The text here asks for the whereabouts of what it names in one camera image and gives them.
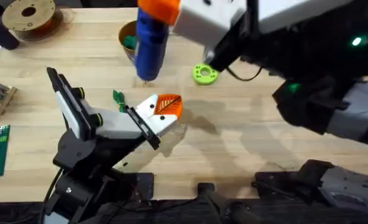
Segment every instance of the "filament spool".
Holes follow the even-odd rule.
[[[42,40],[58,31],[63,14],[52,0],[16,0],[6,8],[2,21],[22,40]]]

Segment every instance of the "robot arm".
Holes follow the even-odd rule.
[[[273,97],[288,123],[368,144],[368,1],[138,3],[204,45],[214,69],[240,57],[286,79]]]

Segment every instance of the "wooden block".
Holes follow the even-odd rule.
[[[2,83],[0,83],[0,89],[2,89],[2,90],[4,90],[4,91],[9,91],[9,90],[10,90],[10,88],[9,88],[9,87],[7,87],[7,86],[3,85]]]
[[[17,91],[17,88],[14,86],[10,87],[10,89],[7,91],[3,100],[0,102],[0,115],[3,114],[4,110],[6,109],[7,104],[11,101],[16,91]]]

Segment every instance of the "green washer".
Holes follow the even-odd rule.
[[[209,75],[202,75],[202,72],[206,72]],[[199,85],[210,85],[217,80],[219,72],[211,68],[209,65],[199,63],[195,65],[192,70],[192,78]]]

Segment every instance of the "orange object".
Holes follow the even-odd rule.
[[[180,119],[183,110],[183,100],[180,95],[164,94],[158,95],[157,107],[154,114],[173,114]]]
[[[148,15],[172,26],[178,16],[180,0],[138,0],[137,4]]]

